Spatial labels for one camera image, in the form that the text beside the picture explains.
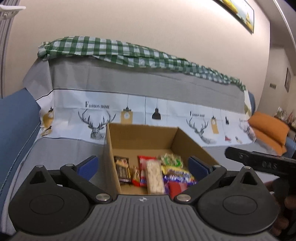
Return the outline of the operator right hand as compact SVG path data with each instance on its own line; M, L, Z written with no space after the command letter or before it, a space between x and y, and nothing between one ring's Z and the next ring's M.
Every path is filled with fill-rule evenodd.
M279 240L295 240L295 179L277 178L265 186L280 208L271 233Z

